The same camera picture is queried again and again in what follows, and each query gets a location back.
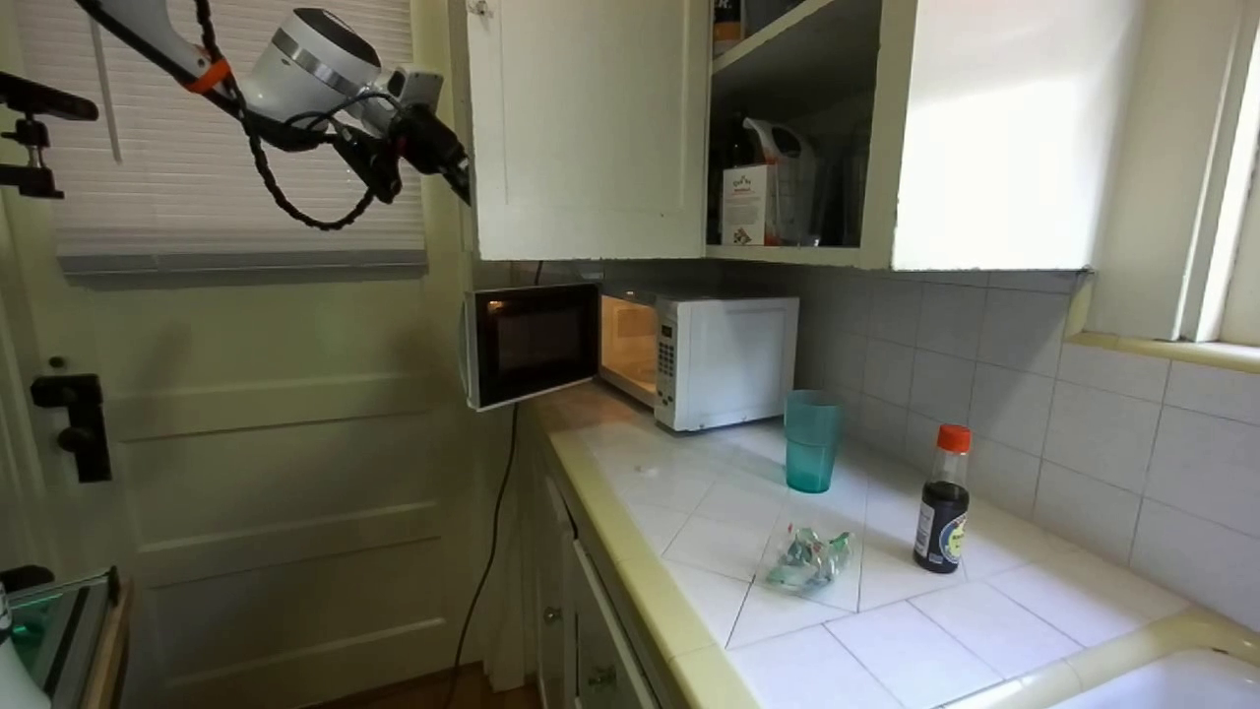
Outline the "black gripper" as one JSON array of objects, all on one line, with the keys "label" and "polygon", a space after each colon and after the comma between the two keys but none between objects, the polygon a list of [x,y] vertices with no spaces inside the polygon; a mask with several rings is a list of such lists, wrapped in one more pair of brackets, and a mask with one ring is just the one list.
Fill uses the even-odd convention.
[{"label": "black gripper", "polygon": [[468,200],[468,152],[459,139],[428,108],[405,108],[384,124],[381,135],[345,129],[341,159],[379,200],[399,198],[400,162],[408,162],[416,173],[441,173],[445,185],[459,200]]}]

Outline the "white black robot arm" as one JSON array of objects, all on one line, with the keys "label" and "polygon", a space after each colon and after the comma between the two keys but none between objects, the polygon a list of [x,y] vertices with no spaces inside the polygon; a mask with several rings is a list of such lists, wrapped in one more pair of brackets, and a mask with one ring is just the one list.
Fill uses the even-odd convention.
[{"label": "white black robot arm", "polygon": [[434,71],[384,66],[327,9],[293,9],[253,66],[237,71],[218,49],[210,0],[194,3],[199,41],[172,28],[168,0],[80,0],[114,41],[231,114],[253,139],[287,152],[332,146],[374,200],[399,198],[399,166],[436,173],[468,198],[468,150],[436,120]]}]

